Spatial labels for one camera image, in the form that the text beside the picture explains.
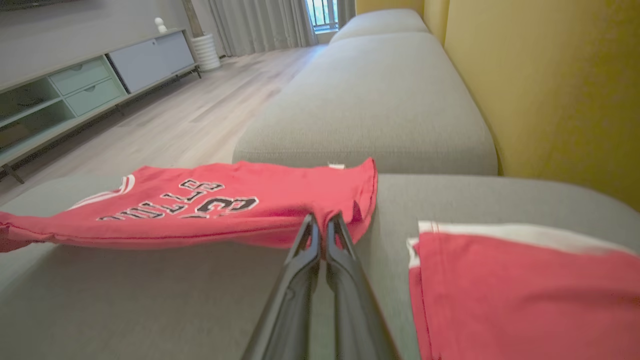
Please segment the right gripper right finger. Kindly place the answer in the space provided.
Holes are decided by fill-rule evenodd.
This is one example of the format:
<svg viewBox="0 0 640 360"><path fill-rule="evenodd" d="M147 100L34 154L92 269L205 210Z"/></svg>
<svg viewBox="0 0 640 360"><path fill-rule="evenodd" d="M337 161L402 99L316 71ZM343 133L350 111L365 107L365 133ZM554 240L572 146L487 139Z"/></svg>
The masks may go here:
<svg viewBox="0 0 640 360"><path fill-rule="evenodd" d="M336 359L400 360L341 213L327 223L326 264L327 284L334 294Z"/></svg>

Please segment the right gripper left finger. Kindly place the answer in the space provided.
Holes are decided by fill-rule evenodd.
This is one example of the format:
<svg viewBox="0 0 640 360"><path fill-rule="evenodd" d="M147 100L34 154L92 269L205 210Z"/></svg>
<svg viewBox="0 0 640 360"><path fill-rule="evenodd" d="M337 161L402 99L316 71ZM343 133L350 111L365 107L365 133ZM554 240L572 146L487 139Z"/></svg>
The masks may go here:
<svg viewBox="0 0 640 360"><path fill-rule="evenodd" d="M321 264L322 235L308 214L263 307L243 360L307 360L311 309Z"/></svg>

